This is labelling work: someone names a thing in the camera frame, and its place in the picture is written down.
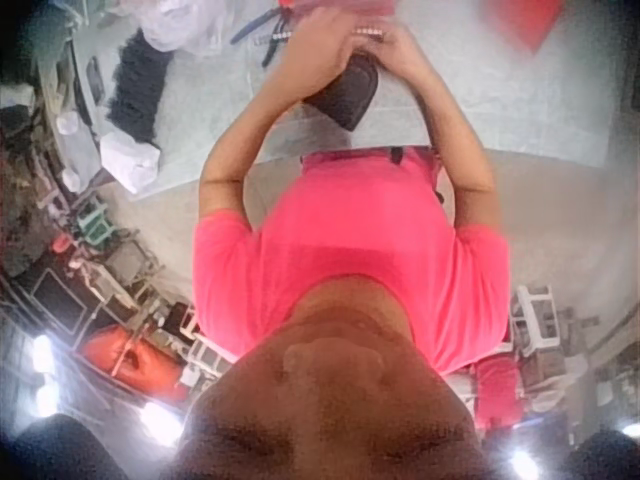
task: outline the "pliers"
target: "pliers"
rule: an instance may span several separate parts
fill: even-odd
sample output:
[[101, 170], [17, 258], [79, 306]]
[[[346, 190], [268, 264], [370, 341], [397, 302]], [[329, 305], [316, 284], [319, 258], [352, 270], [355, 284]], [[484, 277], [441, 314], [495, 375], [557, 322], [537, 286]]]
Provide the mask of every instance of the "pliers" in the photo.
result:
[[[278, 23], [276, 23], [276, 26], [273, 29], [273, 33], [275, 34], [275, 33], [283, 32], [284, 28], [291, 21], [291, 17], [293, 16], [293, 10], [289, 6], [287, 6], [290, 4], [291, 4], [290, 1], [280, 0], [281, 6], [268, 10], [267, 12], [263, 13], [255, 20], [252, 20], [251, 22], [246, 24], [242, 29], [240, 29], [240, 31], [236, 33], [231, 39], [231, 45], [235, 45], [244, 37], [249, 35], [251, 32], [260, 28], [262, 25], [267, 23], [272, 18], [277, 17], [278, 15], [280, 16], [280, 18], [278, 19]], [[272, 39], [269, 42], [269, 48], [267, 49], [267, 53], [264, 59], [262, 60], [262, 68], [266, 68], [271, 63], [271, 60], [273, 60], [273, 57], [276, 54], [277, 49], [278, 49], [278, 42]]]

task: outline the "workbench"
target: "workbench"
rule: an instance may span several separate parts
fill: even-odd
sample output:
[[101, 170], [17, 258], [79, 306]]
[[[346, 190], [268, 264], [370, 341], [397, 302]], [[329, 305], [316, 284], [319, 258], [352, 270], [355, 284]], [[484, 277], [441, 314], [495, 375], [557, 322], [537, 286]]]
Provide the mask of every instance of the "workbench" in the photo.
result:
[[[225, 38], [275, 4], [229, 1]], [[568, 1], [535, 55], [491, 28], [481, 5], [481, 0], [400, 0], [397, 17], [413, 31], [485, 147], [602, 166], [622, 79], [616, 2]], [[136, 28], [125, 18], [99, 30], [94, 23], [74, 34], [80, 65], [97, 56], [107, 99], [113, 92], [118, 48]], [[260, 62], [266, 47], [254, 43], [272, 28], [269, 23], [235, 46], [226, 42], [216, 56], [176, 52], [156, 118], [156, 143], [162, 151], [158, 178], [135, 198], [199, 177], [212, 145], [278, 60], [264, 71]], [[105, 105], [90, 110], [98, 135], [106, 133]], [[297, 106], [278, 120], [258, 161], [318, 150], [428, 143], [408, 88], [382, 72], [373, 102], [353, 133], [312, 107]]]

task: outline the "neck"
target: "neck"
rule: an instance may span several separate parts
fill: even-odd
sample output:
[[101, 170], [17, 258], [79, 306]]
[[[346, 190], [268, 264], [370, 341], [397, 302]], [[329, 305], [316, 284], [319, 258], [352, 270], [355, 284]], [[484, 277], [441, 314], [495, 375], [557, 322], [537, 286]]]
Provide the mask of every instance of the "neck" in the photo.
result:
[[367, 277], [341, 277], [317, 285], [298, 301], [288, 321], [320, 318], [328, 311], [332, 315], [365, 315], [381, 327], [413, 340], [402, 305], [385, 287]]

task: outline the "black bag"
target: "black bag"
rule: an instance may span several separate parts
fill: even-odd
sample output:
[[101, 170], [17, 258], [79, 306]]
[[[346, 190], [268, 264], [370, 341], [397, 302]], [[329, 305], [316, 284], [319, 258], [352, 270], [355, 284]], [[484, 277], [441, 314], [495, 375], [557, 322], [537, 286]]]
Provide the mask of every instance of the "black bag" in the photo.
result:
[[304, 102], [353, 132], [377, 89], [378, 69], [373, 60], [364, 55], [353, 55], [338, 78]]

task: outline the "hand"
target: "hand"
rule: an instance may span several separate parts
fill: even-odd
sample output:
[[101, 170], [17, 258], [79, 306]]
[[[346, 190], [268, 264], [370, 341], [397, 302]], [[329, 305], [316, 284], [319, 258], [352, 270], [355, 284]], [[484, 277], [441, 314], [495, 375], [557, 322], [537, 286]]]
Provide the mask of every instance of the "hand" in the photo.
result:
[[425, 73], [435, 71], [411, 32], [403, 25], [377, 23], [383, 32], [383, 41], [367, 39], [360, 48], [370, 53], [394, 75], [414, 84]]
[[363, 40], [353, 35], [356, 17], [337, 8], [316, 8], [289, 40], [282, 61], [265, 85], [291, 104], [319, 92], [340, 75]]

